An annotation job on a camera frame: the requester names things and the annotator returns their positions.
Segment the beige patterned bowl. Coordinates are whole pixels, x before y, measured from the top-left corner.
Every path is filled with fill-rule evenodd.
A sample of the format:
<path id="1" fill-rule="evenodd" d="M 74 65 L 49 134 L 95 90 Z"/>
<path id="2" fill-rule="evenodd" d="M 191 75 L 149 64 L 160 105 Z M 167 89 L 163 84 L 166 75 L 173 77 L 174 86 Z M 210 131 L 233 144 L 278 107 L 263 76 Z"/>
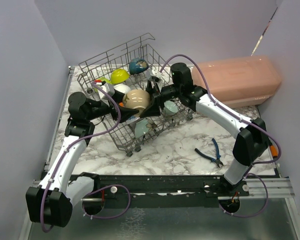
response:
<path id="1" fill-rule="evenodd" d="M 124 107 L 139 110 L 139 113 L 134 115 L 135 117 L 140 116 L 150 104 L 150 101 L 150 95 L 143 89 L 133 89 L 126 93 L 122 99 Z"/>

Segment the celadon green bowl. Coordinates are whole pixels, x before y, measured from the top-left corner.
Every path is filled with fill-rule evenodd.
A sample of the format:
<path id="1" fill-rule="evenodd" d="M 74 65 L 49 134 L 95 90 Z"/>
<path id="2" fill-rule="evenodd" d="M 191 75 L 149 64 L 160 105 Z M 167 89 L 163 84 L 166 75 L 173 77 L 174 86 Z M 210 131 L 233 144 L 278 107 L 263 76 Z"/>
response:
<path id="1" fill-rule="evenodd" d="M 136 139 L 144 136 L 149 131 L 154 130 L 157 127 L 156 123 L 152 119 L 143 118 L 137 122 L 134 128 L 134 136 Z"/>

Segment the grey bowl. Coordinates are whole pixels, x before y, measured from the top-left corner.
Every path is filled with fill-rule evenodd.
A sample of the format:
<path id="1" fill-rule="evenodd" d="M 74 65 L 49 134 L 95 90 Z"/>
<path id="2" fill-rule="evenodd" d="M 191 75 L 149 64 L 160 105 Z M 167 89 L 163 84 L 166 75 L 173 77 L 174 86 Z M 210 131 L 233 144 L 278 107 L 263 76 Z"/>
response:
<path id="1" fill-rule="evenodd" d="M 116 93 L 120 93 L 123 95 L 127 94 L 128 92 L 130 92 L 132 90 L 128 85 L 126 85 L 124 83 L 115 84 L 113 86 L 113 88 Z"/>

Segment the dark brown bowl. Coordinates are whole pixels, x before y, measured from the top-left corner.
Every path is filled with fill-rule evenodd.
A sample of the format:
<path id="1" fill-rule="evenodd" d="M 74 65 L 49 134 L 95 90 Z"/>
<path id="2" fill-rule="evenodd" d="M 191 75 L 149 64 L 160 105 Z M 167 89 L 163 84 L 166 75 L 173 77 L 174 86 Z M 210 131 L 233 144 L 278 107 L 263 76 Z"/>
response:
<path id="1" fill-rule="evenodd" d="M 140 74 L 149 68 L 149 64 L 142 57 L 137 57 L 129 62 L 128 70 L 131 75 Z"/>

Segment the yellow-green bowl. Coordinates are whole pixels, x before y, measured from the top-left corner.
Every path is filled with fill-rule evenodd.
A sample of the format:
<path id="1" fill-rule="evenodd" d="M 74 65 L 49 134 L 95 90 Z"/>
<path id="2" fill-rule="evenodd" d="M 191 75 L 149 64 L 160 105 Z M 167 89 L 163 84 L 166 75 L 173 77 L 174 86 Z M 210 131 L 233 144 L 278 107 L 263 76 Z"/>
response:
<path id="1" fill-rule="evenodd" d="M 130 77 L 129 73 L 122 68 L 115 69 L 110 75 L 110 81 L 113 85 L 120 84 Z"/>

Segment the blue floral bowl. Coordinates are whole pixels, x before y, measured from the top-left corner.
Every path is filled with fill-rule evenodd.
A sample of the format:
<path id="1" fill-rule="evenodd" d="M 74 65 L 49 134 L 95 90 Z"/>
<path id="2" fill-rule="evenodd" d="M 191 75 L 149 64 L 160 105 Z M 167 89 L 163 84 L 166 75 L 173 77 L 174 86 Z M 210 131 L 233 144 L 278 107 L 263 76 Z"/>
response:
<path id="1" fill-rule="evenodd" d="M 137 116 L 131 116 L 125 123 L 127 125 L 135 124 L 137 121 L 139 121 L 140 118 Z"/>

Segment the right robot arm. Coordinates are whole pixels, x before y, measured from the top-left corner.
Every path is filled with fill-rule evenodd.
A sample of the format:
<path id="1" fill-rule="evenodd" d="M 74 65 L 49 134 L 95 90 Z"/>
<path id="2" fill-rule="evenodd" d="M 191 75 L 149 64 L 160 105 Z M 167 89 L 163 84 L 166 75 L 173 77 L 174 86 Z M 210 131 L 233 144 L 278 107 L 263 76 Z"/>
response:
<path id="1" fill-rule="evenodd" d="M 251 119 L 239 114 L 209 95 L 207 89 L 195 85 L 191 70 L 185 63 L 173 64 L 170 73 L 172 84 L 164 85 L 161 72 L 150 68 L 145 72 L 150 104 L 140 117 L 159 116 L 165 102 L 178 99 L 185 107 L 209 117 L 228 131 L 235 139 L 233 161 L 223 174 L 219 189 L 224 195 L 230 196 L 237 191 L 238 183 L 252 168 L 253 162 L 269 146 L 265 122 L 259 117 Z"/>

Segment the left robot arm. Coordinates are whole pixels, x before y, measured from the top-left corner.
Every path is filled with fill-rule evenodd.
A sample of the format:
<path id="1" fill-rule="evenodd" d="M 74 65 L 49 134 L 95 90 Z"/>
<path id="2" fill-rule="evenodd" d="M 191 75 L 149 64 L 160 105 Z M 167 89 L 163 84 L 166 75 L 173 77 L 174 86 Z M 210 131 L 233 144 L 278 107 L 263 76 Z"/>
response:
<path id="1" fill-rule="evenodd" d="M 31 186 L 26 192 L 26 203 L 30 220 L 40 223 L 43 232 L 53 227 L 65 227 L 72 216 L 74 206 L 84 197 L 103 194 L 106 186 L 100 186 L 98 175 L 81 173 L 70 182 L 72 172 L 90 139 L 97 136 L 92 120 L 114 114 L 118 123 L 137 114 L 137 109 L 119 106 L 106 93 L 110 105 L 87 98 L 82 92 L 75 92 L 68 98 L 70 117 L 65 129 L 62 148 L 52 167 L 37 187 Z"/>

